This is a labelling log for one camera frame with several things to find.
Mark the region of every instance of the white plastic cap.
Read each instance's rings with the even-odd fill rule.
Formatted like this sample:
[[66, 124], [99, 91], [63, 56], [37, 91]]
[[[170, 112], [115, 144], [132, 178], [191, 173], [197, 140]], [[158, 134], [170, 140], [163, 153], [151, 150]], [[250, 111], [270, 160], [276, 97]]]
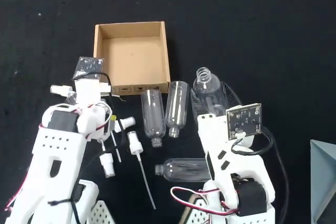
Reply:
[[142, 144], [140, 143], [137, 133], [135, 131], [131, 131], [127, 134], [128, 139], [130, 141], [130, 150], [132, 155], [140, 154], [143, 152]]
[[[121, 122], [124, 130], [128, 127], [131, 127], [131, 126], [135, 125], [135, 119], [132, 116], [130, 116], [129, 118], [125, 118], [125, 119], [120, 119], [120, 122]], [[117, 132], [117, 133], [121, 132], [120, 125], [119, 125], [118, 121], [116, 121], [116, 123], [115, 123], [114, 131]]]
[[51, 85], [50, 87], [50, 93], [59, 94], [62, 97], [68, 97], [71, 92], [72, 92], [71, 86]]
[[114, 167], [113, 167], [113, 157], [111, 153], [104, 153], [99, 157], [100, 163], [104, 168], [105, 177], [115, 176]]

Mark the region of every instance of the perforated plate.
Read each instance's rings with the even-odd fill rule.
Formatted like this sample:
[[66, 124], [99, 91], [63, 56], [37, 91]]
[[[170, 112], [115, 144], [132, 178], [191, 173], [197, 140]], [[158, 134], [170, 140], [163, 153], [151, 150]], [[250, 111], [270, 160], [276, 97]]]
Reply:
[[[193, 195], [190, 200], [190, 203], [193, 203], [200, 207], [205, 207], [205, 201], [195, 195]], [[181, 218], [180, 224], [203, 224], [209, 219], [209, 214], [198, 211], [196, 209], [191, 209], [189, 207], [185, 208], [183, 216]]]
[[86, 223], [87, 224], [116, 224], [105, 202], [102, 200], [97, 201]]

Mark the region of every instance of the white plastic part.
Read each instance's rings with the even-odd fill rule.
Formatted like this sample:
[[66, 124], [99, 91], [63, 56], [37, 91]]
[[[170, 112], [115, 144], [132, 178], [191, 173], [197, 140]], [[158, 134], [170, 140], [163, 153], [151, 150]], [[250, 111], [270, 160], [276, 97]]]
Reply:
[[[95, 116], [96, 116], [96, 124], [95, 124], [95, 127], [98, 128], [100, 126], [102, 126], [105, 122], [105, 115], [106, 115], [106, 110], [104, 107], [102, 106], [98, 106], [98, 105], [95, 105], [95, 106], [92, 106], [91, 109], [93, 110]], [[89, 138], [93, 138], [93, 139], [97, 139], [97, 140], [100, 140], [100, 139], [107, 139], [108, 136], [110, 135], [110, 132], [107, 131], [107, 136], [104, 134], [104, 127], [97, 130], [96, 131], [96, 128], [94, 129], [94, 131], [91, 131], [92, 133], [89, 135]]]
[[267, 204], [267, 212], [257, 215], [226, 217], [227, 224], [275, 224], [275, 209], [271, 204]]
[[[86, 147], [83, 135], [40, 128], [33, 158], [22, 192], [17, 196], [6, 224], [26, 224], [34, 213], [35, 223], [71, 223], [70, 204], [48, 205], [48, 201], [69, 199], [77, 180]], [[53, 161], [61, 161], [58, 174], [50, 178]]]
[[105, 177], [110, 178], [115, 176], [114, 167], [113, 167], [113, 157], [111, 153], [104, 153], [99, 157], [100, 163], [104, 168]]
[[[121, 132], [119, 122], [118, 121], [115, 121], [115, 122], [116, 123], [115, 123], [115, 126], [114, 126], [114, 131], [116, 133], [119, 133], [119, 132]], [[135, 125], [135, 119], [132, 116], [130, 116], [129, 118], [125, 118], [125, 119], [120, 119], [120, 122], [121, 122], [124, 130], [127, 129], [128, 127], [131, 127], [131, 126]]]
[[[242, 156], [231, 152], [234, 141], [228, 140], [226, 117], [205, 114], [198, 116], [197, 120], [198, 134], [205, 156], [211, 159], [215, 174], [214, 183], [221, 190], [226, 205], [230, 209], [235, 209], [238, 206], [238, 197], [231, 174], [238, 174], [241, 178], [253, 178], [263, 186], [267, 203], [272, 203], [275, 199], [275, 190], [263, 159], [259, 155]], [[240, 151], [250, 151], [244, 146], [237, 145], [235, 148]], [[225, 152], [225, 155], [219, 158], [222, 151]]]
[[142, 144], [140, 143], [137, 133], [131, 131], [127, 134], [130, 141], [130, 151], [132, 155], [137, 155], [143, 152]]
[[68, 97], [73, 92], [71, 86], [58, 86], [58, 85], [51, 85], [50, 93], [58, 94], [62, 97]]
[[94, 111], [91, 108], [85, 108], [77, 120], [78, 133], [86, 136], [87, 134], [94, 132], [97, 127], [96, 120], [97, 116]]
[[108, 95], [111, 92], [111, 86], [107, 82], [100, 82], [99, 89], [101, 94], [107, 93]]
[[86, 223], [87, 224], [116, 224], [105, 202], [102, 200], [97, 201]]
[[[216, 189], [217, 187], [215, 186], [215, 183], [212, 180], [207, 181], [204, 186], [203, 190], [204, 191], [209, 191], [212, 189]], [[208, 200], [208, 208], [213, 209], [216, 211], [222, 211], [222, 206], [221, 206], [221, 200], [219, 198], [219, 192], [214, 191], [213, 193], [209, 193], [206, 195], [206, 199]], [[216, 224], [216, 223], [225, 223], [225, 217], [224, 216], [219, 216], [219, 215], [211, 215], [211, 222]]]
[[75, 81], [76, 103], [94, 104], [100, 101], [100, 86], [97, 79], [80, 79]]

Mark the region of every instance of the circuit board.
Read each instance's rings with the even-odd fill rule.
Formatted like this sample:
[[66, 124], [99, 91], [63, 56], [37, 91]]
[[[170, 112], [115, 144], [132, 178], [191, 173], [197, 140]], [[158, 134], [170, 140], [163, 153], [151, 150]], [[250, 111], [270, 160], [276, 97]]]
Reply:
[[246, 136], [260, 133], [261, 103], [236, 106], [226, 110], [229, 139], [237, 139], [236, 133], [245, 132]]
[[[77, 66], [75, 68], [74, 78], [90, 72], [101, 72], [102, 66], [104, 63], [104, 59], [97, 59], [92, 57], [80, 57], [77, 62]], [[86, 79], [99, 79], [99, 74], [92, 74], [84, 77]]]

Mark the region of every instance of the bottle cap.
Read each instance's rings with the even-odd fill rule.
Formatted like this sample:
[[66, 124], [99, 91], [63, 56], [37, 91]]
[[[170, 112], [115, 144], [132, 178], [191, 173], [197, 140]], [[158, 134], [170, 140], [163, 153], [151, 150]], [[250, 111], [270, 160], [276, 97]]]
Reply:
[[113, 167], [113, 157], [111, 153], [104, 153], [99, 157], [100, 163], [104, 168], [105, 177], [115, 176], [114, 167]]
[[[124, 128], [124, 130], [126, 128], [128, 128], [128, 127], [131, 127], [131, 126], [135, 125], [135, 119], [132, 116], [130, 116], [129, 118], [125, 118], [125, 119], [120, 119], [120, 122], [121, 122], [122, 127]], [[120, 125], [119, 125], [118, 121], [116, 121], [116, 123], [115, 123], [114, 131], [116, 133], [121, 132]]]
[[162, 146], [162, 139], [159, 137], [152, 138], [152, 146], [153, 147], [161, 147]]
[[128, 139], [130, 141], [130, 150], [132, 155], [140, 154], [143, 152], [142, 144], [140, 143], [137, 133], [135, 131], [131, 131], [127, 134]]
[[155, 175], [163, 175], [163, 165], [155, 165]]
[[177, 138], [179, 136], [180, 130], [178, 128], [172, 127], [169, 129], [169, 136], [173, 138]]

